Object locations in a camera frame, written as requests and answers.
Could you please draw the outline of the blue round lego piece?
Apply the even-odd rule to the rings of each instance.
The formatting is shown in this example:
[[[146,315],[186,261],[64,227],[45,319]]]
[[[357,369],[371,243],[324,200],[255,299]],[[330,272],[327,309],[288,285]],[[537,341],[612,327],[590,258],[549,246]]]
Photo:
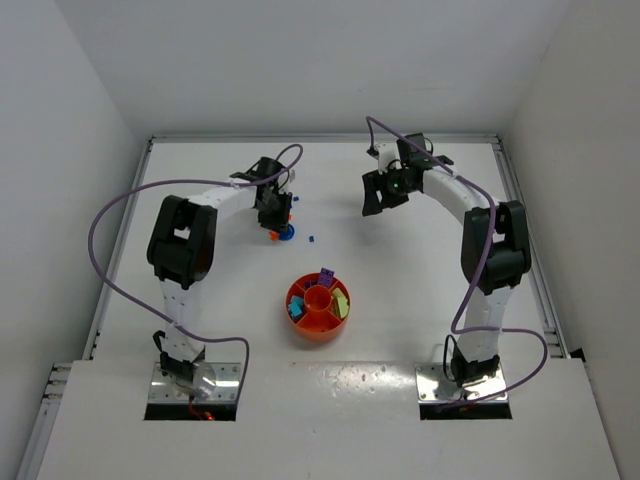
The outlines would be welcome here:
[[[278,239],[280,241],[289,241],[294,237],[294,235],[295,235],[295,228],[292,224],[289,224],[284,231],[279,233]]]

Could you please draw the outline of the teal square lego brick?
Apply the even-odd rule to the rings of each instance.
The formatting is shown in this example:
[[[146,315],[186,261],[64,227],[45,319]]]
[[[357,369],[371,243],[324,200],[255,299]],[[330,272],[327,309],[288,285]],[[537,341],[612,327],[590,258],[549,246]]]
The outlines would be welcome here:
[[[290,304],[291,305],[295,305],[300,309],[303,309],[304,308],[304,299],[302,297],[300,297],[300,296],[294,295],[294,296],[291,297]]]

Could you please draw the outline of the lime green purple lego brick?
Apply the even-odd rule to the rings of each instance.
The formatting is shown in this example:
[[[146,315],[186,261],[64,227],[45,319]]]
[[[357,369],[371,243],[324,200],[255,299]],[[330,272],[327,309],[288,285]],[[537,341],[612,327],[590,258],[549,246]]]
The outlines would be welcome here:
[[[350,306],[346,297],[338,297],[334,300],[334,313],[337,318],[344,319],[349,315]]]

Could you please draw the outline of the teal long lego brick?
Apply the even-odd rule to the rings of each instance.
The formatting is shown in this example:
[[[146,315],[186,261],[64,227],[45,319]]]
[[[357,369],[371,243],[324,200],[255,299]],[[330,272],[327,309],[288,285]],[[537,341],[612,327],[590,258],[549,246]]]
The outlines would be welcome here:
[[[304,311],[297,304],[289,305],[288,312],[295,323],[297,323],[304,315]]]

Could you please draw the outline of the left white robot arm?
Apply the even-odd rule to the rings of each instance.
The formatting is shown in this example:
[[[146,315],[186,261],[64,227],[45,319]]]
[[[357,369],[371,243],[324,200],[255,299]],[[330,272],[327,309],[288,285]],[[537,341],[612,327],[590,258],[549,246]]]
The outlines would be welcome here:
[[[165,332],[155,336],[164,374],[183,390],[200,396],[207,387],[206,342],[187,331],[200,317],[201,282],[214,260],[217,228],[235,214],[254,210],[259,226],[277,237],[292,231],[291,170],[279,160],[260,158],[202,193],[169,195],[161,207],[147,248],[147,261],[160,283]]]

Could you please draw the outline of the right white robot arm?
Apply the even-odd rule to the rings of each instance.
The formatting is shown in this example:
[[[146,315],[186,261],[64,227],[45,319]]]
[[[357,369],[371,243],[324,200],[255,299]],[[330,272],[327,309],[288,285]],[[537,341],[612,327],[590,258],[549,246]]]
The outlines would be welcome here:
[[[460,223],[460,262],[468,290],[451,325],[457,340],[447,362],[449,374],[459,386],[494,375],[506,304],[531,268],[524,206],[499,202],[473,185],[451,159],[433,155],[421,134],[371,143],[367,153],[377,166],[362,177],[364,216],[401,206],[411,194],[421,193]]]

